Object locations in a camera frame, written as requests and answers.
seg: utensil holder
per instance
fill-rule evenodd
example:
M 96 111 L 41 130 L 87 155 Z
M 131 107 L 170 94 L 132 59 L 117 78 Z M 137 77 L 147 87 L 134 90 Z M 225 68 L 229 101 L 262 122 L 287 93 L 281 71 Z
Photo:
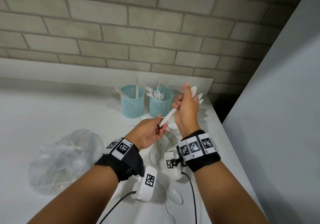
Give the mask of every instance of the utensil holder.
M 144 89 L 139 87 L 138 98 L 136 99 L 136 86 L 127 85 L 121 88 L 129 98 L 121 95 L 122 114 L 130 119 L 136 119 L 142 115 L 143 103 L 144 103 Z
M 164 94 L 164 100 L 157 100 L 150 97 L 150 115 L 154 118 L 158 115 L 164 117 L 170 112 L 172 98 L 174 96 L 173 92 L 167 87 L 159 86 L 159 91 Z

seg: teal basket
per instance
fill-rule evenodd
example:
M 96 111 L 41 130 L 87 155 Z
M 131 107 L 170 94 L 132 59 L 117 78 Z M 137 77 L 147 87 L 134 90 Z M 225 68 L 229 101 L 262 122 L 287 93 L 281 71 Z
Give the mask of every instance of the teal basket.
M 142 115 L 144 102 L 144 89 L 139 88 L 138 98 L 136 99 L 136 86 L 127 85 L 121 89 L 129 98 L 121 95 L 122 114 L 130 119 L 139 118 Z
M 157 100 L 150 97 L 150 115 L 154 118 L 158 115 L 161 115 L 162 117 L 167 116 L 170 112 L 172 98 L 174 96 L 173 92 L 164 86 L 160 86 L 159 91 L 164 94 L 164 100 Z

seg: human arm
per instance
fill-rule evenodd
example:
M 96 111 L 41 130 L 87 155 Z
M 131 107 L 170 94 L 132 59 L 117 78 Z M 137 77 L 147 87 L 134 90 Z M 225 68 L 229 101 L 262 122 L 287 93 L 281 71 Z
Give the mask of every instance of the human arm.
M 141 121 L 125 138 L 139 151 L 153 144 L 166 132 L 158 129 L 161 116 Z M 118 177 L 109 166 L 93 166 L 66 188 L 28 224 L 95 224 L 118 186 Z
M 197 121 L 199 102 L 191 98 L 189 85 L 178 96 L 173 107 L 182 137 L 200 130 Z M 200 195 L 212 223 L 268 223 L 266 217 L 250 195 L 226 168 L 222 161 L 204 166 L 194 172 Z

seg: person's right hand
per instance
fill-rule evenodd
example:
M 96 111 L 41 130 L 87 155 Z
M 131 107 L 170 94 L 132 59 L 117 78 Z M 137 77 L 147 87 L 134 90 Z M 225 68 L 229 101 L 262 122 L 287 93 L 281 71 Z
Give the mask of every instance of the person's right hand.
M 197 95 L 192 98 L 188 83 L 183 86 L 183 91 L 184 94 L 182 93 L 178 96 L 172 107 L 178 109 L 174 120 L 179 127 L 182 137 L 185 138 L 191 133 L 200 130 L 197 119 L 199 100 Z

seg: black cable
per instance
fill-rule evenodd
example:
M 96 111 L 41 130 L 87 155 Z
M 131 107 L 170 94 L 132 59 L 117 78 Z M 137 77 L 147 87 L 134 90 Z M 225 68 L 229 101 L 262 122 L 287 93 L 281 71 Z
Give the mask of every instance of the black cable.
M 122 201 L 124 198 L 126 198 L 128 195 L 130 195 L 130 194 L 135 194 L 137 191 L 131 191 L 130 193 L 128 193 L 128 194 L 126 194 L 125 196 L 123 196 L 118 202 L 117 202 L 117 204 L 115 204 L 112 208 L 111 208 L 111 210 L 106 214 L 106 216 L 101 220 L 101 222 L 99 223 L 99 224 L 101 224 L 103 221 L 104 221 L 104 219 L 110 214 L 110 212 L 120 203 L 120 201 Z
M 193 191 L 193 186 L 192 186 L 192 183 L 191 183 L 191 179 L 189 178 L 189 176 L 188 176 L 186 173 L 184 173 L 184 172 L 182 172 L 182 171 L 181 171 L 181 173 L 184 174 L 184 175 L 186 175 L 186 176 L 188 177 L 188 179 L 189 179 L 189 181 L 190 181 L 190 184 L 191 184 L 191 189 L 192 189 L 192 194 L 193 194 L 193 202 L 194 202 L 195 224 L 197 224 L 196 198 L 195 198 L 195 192 Z

